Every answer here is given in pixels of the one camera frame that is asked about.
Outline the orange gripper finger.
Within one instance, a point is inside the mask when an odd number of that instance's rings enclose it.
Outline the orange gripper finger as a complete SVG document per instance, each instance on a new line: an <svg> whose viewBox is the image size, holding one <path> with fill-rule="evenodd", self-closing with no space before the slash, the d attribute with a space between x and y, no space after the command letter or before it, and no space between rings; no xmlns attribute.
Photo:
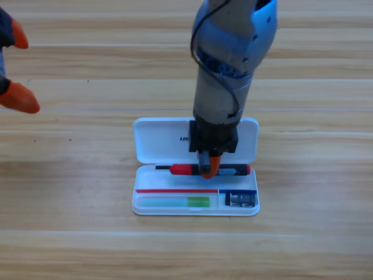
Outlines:
<svg viewBox="0 0 373 280"><path fill-rule="evenodd" d="M6 77L1 77L1 105L28 114L40 111L34 93L21 83L14 83Z"/></svg>
<svg viewBox="0 0 373 280"><path fill-rule="evenodd" d="M12 35L15 39L14 46L19 49L28 49L29 41L21 24L16 19L12 19L11 27Z"/></svg>
<svg viewBox="0 0 373 280"><path fill-rule="evenodd" d="M202 173L202 177L204 179L211 179L218 173L219 167L220 167L220 159L221 159L221 156L210 156L209 157L210 171Z"/></svg>

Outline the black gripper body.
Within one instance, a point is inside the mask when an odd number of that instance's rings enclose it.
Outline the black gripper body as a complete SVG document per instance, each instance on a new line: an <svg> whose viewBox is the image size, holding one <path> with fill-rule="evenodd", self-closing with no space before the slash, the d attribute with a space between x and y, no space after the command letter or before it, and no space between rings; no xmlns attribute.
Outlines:
<svg viewBox="0 0 373 280"><path fill-rule="evenodd" d="M238 121L231 124L212 124L202 118L189 122L189 151L198 153L200 173L210 173L211 158L234 153L238 144Z"/></svg>
<svg viewBox="0 0 373 280"><path fill-rule="evenodd" d="M3 48L13 46L15 44L15 38L12 33L11 16L2 8L0 8L0 11L0 67L1 76L6 76Z"/></svg>

